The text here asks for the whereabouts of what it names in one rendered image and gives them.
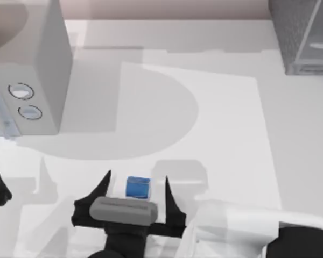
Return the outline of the pale grey rounded box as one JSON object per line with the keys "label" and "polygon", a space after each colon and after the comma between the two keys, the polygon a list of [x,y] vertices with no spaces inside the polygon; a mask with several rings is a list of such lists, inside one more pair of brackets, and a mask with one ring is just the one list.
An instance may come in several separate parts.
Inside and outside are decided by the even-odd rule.
{"label": "pale grey rounded box", "polygon": [[158,219],[158,206],[144,200],[97,197],[89,214],[99,221],[149,226]]}

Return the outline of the small blue can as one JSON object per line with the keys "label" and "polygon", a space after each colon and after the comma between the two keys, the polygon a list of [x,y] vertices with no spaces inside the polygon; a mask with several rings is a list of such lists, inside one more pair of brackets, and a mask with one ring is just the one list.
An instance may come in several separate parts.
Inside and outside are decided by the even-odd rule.
{"label": "small blue can", "polygon": [[149,178],[129,176],[127,178],[125,196],[137,199],[149,199],[150,197]]}

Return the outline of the small microwave knob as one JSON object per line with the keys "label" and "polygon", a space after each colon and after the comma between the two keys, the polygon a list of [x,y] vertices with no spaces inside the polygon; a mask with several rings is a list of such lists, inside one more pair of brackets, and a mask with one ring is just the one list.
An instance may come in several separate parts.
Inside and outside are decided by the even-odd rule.
{"label": "small microwave knob", "polygon": [[43,116],[41,109],[33,105],[19,107],[18,113],[27,120],[38,120]]}

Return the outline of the large microwave knob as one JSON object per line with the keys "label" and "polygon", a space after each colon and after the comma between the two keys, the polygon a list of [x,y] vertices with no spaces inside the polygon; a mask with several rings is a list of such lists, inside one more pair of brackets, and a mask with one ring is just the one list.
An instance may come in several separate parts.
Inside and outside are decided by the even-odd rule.
{"label": "large microwave knob", "polygon": [[34,90],[25,83],[18,82],[8,85],[8,92],[16,99],[28,100],[34,96]]}

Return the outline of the pale microwave oven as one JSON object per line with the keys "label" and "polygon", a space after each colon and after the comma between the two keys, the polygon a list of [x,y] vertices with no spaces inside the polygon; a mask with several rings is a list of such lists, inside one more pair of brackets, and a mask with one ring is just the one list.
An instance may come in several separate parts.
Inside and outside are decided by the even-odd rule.
{"label": "pale microwave oven", "polygon": [[[71,45],[60,0],[0,0],[0,93],[20,136],[55,135],[60,130],[73,65]],[[9,84],[22,82],[34,90],[16,99]],[[18,108],[41,109],[38,120],[20,116]]]}

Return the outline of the grey cabinet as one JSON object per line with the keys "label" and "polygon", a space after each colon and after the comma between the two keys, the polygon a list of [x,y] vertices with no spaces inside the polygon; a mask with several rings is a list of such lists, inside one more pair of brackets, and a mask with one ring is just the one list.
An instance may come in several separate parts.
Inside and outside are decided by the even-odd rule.
{"label": "grey cabinet", "polygon": [[323,0],[268,0],[286,75],[323,76]]}

